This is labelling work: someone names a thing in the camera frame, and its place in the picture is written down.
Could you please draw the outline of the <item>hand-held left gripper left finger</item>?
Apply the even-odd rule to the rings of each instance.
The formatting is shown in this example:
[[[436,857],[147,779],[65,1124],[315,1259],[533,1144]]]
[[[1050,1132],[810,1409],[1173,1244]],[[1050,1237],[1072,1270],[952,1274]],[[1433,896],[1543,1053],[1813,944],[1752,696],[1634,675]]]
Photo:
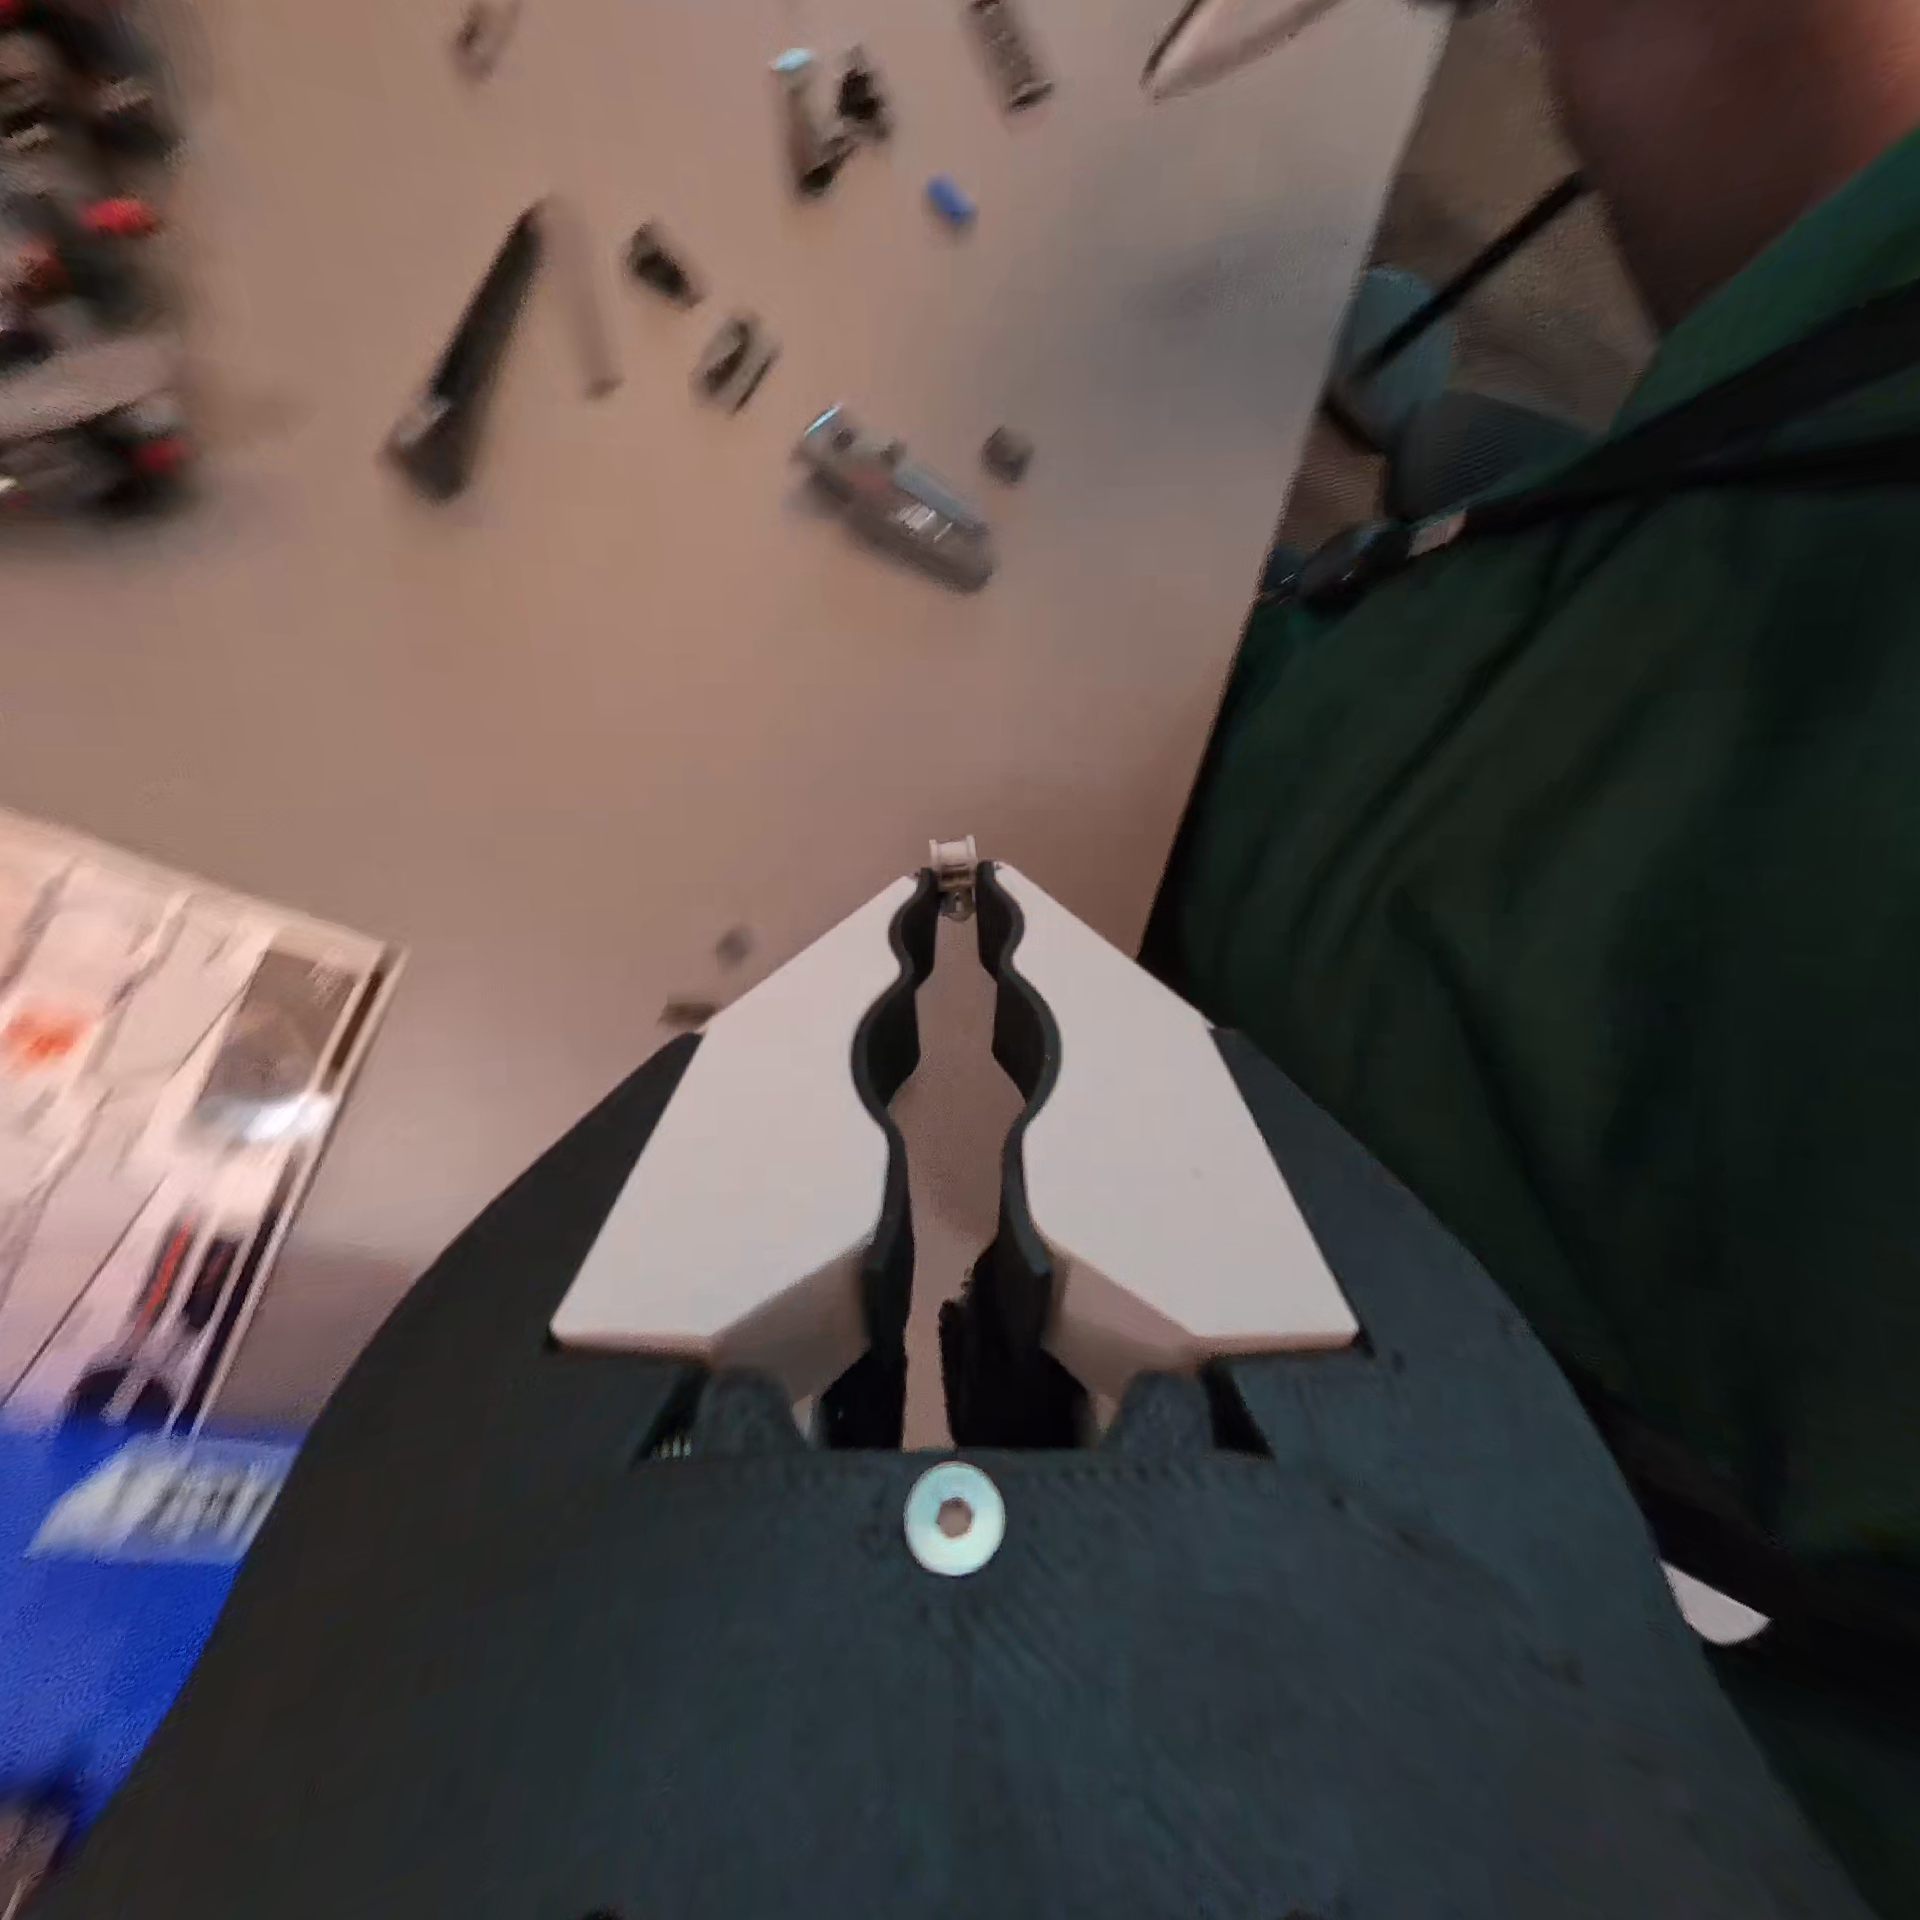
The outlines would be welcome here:
[[[916,1237],[895,1118],[921,1065],[940,883],[889,883],[715,1014],[548,1336],[813,1404],[832,1450],[899,1450]]]

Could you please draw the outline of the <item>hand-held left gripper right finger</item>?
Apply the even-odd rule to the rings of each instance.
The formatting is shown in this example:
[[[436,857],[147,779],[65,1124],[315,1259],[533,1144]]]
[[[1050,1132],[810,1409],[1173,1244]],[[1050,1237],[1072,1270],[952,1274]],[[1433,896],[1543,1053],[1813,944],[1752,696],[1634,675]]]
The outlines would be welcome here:
[[[1215,1027],[1009,864],[977,870],[977,947],[1021,1100],[977,1259],[977,1440],[1077,1443],[1139,1377],[1351,1349]]]

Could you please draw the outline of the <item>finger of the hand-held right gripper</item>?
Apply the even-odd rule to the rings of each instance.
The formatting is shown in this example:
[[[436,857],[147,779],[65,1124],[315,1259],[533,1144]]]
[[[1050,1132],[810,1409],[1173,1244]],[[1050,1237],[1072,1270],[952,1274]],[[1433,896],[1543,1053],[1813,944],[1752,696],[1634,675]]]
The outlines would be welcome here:
[[[1335,2],[1185,2],[1151,50],[1145,99],[1187,99],[1276,56]]]

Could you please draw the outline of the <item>grey lego panel assembly red pins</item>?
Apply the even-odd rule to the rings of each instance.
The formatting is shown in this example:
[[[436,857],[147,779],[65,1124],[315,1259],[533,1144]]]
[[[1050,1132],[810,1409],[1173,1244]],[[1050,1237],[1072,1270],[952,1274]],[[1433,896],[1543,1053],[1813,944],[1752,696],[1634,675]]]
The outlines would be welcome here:
[[[957,593],[980,593],[993,580],[991,524],[903,444],[866,433],[843,405],[804,425],[796,460],[856,540]]]

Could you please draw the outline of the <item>blue plastic bin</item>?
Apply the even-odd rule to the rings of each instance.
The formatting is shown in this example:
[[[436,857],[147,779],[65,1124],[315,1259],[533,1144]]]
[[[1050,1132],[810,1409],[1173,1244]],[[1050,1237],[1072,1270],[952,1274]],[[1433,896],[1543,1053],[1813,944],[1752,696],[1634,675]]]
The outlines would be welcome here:
[[[4,1810],[89,1825],[169,1713],[303,1437],[3,1434]]]

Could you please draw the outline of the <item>long grey lego beam panel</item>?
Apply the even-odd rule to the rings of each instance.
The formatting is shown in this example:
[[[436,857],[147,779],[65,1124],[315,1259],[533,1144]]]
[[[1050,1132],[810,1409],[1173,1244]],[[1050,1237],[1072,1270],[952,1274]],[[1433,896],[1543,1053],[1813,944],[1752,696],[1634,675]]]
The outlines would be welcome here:
[[[424,387],[401,408],[384,454],[420,500],[468,490],[492,397],[544,266],[544,203],[529,206],[492,254]]]

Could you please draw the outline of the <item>grey black lego car model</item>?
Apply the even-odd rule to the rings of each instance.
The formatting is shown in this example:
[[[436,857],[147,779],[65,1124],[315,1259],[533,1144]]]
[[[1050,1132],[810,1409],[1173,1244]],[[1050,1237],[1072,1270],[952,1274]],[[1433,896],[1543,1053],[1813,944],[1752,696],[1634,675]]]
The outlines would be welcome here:
[[[179,148],[135,4],[3,4],[4,524],[161,512],[186,486]]]

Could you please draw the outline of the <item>person's right forearm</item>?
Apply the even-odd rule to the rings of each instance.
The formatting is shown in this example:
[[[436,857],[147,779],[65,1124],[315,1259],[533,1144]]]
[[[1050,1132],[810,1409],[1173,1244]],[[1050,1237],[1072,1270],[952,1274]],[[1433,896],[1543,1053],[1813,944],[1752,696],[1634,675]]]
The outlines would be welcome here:
[[[1527,16],[1659,332],[1915,129],[1915,2],[1536,2]]]

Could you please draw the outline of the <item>dark grey studded lego plate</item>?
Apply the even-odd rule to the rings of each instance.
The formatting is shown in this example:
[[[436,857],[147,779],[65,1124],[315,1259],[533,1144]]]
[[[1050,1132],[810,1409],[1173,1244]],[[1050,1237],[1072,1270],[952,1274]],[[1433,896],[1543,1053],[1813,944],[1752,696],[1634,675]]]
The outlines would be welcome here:
[[[1003,112],[1029,112],[1053,92],[1053,78],[1017,2],[965,2],[968,28]]]

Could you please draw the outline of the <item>dark grey curved lego panel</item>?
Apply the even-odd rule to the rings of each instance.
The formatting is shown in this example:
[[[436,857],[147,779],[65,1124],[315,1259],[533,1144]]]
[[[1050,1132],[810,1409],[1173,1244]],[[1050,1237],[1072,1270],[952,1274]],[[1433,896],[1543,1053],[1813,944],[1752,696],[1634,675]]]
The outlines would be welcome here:
[[[784,166],[794,192],[818,198],[832,189],[853,154],[853,138],[818,102],[818,58],[788,45],[770,64]]]

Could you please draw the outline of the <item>white lego sticker sheet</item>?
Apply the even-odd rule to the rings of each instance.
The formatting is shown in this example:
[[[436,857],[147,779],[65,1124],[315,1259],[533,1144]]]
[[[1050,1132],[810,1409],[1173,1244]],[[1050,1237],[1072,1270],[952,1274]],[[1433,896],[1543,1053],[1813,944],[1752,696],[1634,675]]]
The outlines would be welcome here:
[[[401,969],[4,810],[4,1429],[204,1427]]]

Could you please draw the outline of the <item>grey lego panel with connector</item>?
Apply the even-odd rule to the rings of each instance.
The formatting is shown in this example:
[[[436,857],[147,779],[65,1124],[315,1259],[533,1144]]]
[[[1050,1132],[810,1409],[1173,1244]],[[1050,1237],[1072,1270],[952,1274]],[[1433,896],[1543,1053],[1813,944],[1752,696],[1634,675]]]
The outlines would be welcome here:
[[[777,356],[779,344],[760,315],[727,315],[708,339],[690,388],[699,403],[733,417],[754,397]]]

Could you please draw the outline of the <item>long grey lego wedge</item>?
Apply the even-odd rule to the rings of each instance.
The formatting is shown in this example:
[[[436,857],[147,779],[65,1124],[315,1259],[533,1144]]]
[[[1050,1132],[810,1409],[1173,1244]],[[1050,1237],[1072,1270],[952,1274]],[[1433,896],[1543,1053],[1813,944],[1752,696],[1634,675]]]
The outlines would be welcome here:
[[[618,348],[597,286],[592,250],[568,209],[560,210],[559,262],[568,288],[572,337],[581,355],[583,394],[589,400],[603,400],[623,380]]]

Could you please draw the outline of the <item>person's green shirt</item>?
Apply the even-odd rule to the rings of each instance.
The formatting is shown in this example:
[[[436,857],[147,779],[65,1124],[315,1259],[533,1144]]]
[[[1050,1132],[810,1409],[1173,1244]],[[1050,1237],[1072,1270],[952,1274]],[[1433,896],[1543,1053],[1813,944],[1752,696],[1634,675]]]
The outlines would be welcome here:
[[[1725,486],[1263,605],[1145,939],[1626,1450],[1915,1640],[1917,512]]]

